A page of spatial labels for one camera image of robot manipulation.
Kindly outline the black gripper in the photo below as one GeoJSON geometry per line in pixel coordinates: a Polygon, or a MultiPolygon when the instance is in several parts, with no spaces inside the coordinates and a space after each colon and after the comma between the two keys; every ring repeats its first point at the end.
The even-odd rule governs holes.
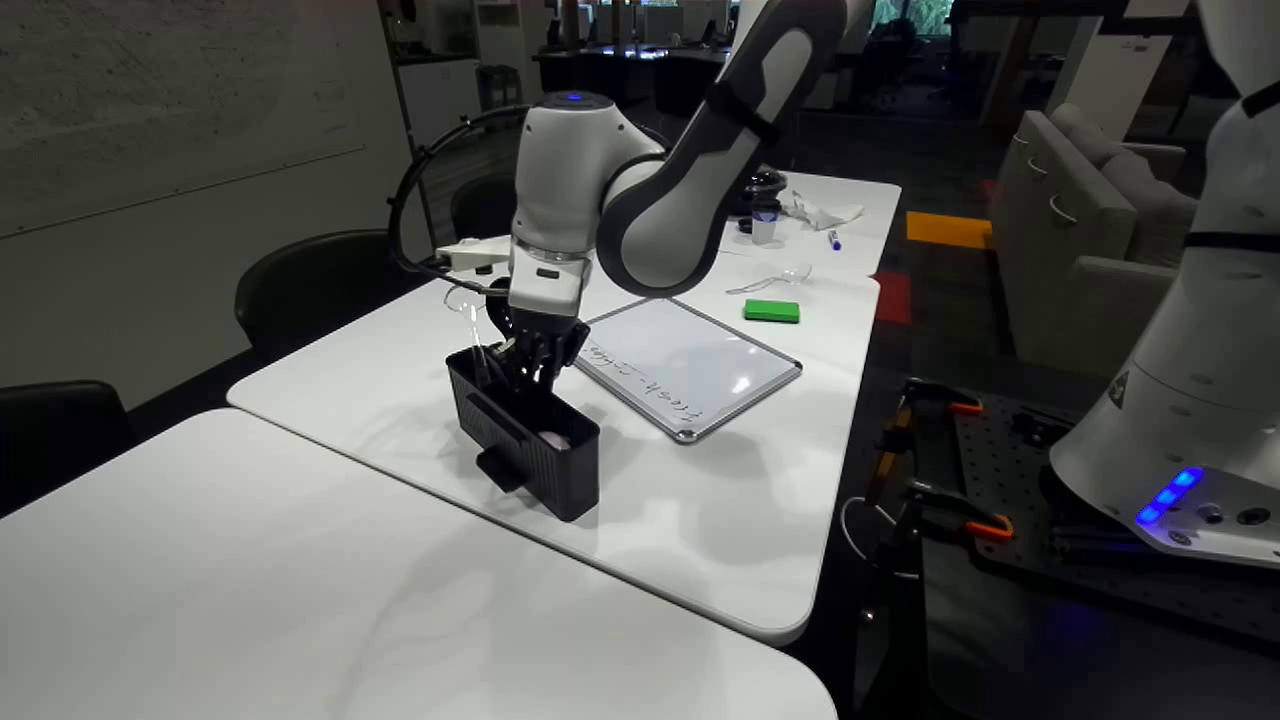
{"type": "Polygon", "coordinates": [[[554,394],[561,366],[573,362],[583,348],[589,323],[569,314],[519,313],[505,278],[490,284],[483,307],[493,328],[505,336],[498,352],[500,379],[554,394]]]}

